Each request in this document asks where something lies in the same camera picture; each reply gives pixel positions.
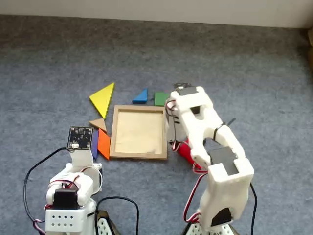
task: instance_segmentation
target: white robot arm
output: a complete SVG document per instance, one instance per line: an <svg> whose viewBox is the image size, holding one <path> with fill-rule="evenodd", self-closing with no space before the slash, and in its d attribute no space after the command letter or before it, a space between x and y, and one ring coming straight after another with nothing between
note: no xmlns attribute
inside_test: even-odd
<svg viewBox="0 0 313 235"><path fill-rule="evenodd" d="M178 88L171 93L165 108L168 139L187 137L191 157L208 174L197 213L199 223L205 231L218 231L220 226L240 218L254 169L202 87ZM205 138L212 138L224 148L207 153Z"/></svg>
<svg viewBox="0 0 313 235"><path fill-rule="evenodd" d="M72 163L54 176L48 185L45 206L46 235L93 235L96 202L101 191L102 166L93 163L92 128L71 127L67 147L73 149Z"/></svg>

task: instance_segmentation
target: orange triangle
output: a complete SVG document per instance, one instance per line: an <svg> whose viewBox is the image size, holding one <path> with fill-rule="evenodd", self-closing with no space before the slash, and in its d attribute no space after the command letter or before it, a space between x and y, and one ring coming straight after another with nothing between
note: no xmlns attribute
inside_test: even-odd
<svg viewBox="0 0 313 235"><path fill-rule="evenodd" d="M110 137L101 129L99 129L98 150L106 159L110 159Z"/></svg>
<svg viewBox="0 0 313 235"><path fill-rule="evenodd" d="M90 121L89 123L91 125L93 125L94 127L97 127L99 129L102 129L103 131L107 132L106 124L105 124L103 118L99 118L99 119Z"/></svg>

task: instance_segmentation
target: white wire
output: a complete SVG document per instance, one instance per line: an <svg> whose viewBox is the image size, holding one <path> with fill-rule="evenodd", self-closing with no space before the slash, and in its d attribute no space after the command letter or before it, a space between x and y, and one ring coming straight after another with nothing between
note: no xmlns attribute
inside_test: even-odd
<svg viewBox="0 0 313 235"><path fill-rule="evenodd" d="M196 162L194 162L193 163L193 165L192 165L192 172L194 172L194 173L196 173L196 174L203 174L203 173L207 173L207 170L205 170L205 169L203 169L203 168L201 168L201 169L195 169L195 167L196 167Z"/></svg>
<svg viewBox="0 0 313 235"><path fill-rule="evenodd" d="M95 194L98 193L98 192L100 191L100 189L102 188L103 176L102 176L101 172L100 172L97 168L95 168L94 166L87 166L87 167L83 168L80 172L83 172L83 171L85 171L85 170L87 170L87 169L89 169L89 168L96 170L96 171L99 173L100 178L101 178L101 183L100 183L100 186L99 186L98 190L97 190L96 192L93 192L93 193L92 193L93 195L95 195Z"/></svg>
<svg viewBox="0 0 313 235"><path fill-rule="evenodd" d="M190 145L189 145L189 143L187 143L186 141L182 141L182 142L180 142L179 144L178 144L178 146L177 146L177 148L175 149L175 150L173 150L173 152L177 152L178 151L178 149L179 149L179 147L181 146L181 144L186 144L186 145L188 145L188 147L191 149L191 147L190 147Z"/></svg>

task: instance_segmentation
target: gray carpet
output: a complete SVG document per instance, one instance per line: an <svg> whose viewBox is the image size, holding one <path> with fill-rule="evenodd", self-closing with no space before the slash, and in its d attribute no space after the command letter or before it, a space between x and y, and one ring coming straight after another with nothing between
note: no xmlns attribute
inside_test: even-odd
<svg viewBox="0 0 313 235"><path fill-rule="evenodd" d="M51 17L0 16L0 231L36 234L22 204L29 168L65 146L71 125L100 115L89 95L115 82L107 115L142 89L170 92L177 81L203 86L254 169L255 234L313 230L313 83L308 42L295 29ZM43 219L50 177L70 161L60 153L31 175L28 201ZM176 235L197 175L175 153L168 161L105 161L103 192L140 206L142 235ZM195 210L205 183L191 209ZM249 233L253 197L233 226ZM134 234L133 206L104 203L122 234Z"/></svg>

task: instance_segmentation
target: yellow triangle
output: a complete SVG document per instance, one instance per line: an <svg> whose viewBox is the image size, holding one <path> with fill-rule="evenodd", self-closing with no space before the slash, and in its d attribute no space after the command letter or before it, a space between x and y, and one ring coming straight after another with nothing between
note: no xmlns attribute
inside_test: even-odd
<svg viewBox="0 0 313 235"><path fill-rule="evenodd" d="M106 124L103 118L99 118L89 122L94 127L102 129L104 132L107 132Z"/></svg>
<svg viewBox="0 0 313 235"><path fill-rule="evenodd" d="M105 88L102 88L101 90L89 96L93 105L96 107L96 109L99 111L99 113L104 119L106 119L107 116L110 100L113 93L113 88L114 83L111 83Z"/></svg>

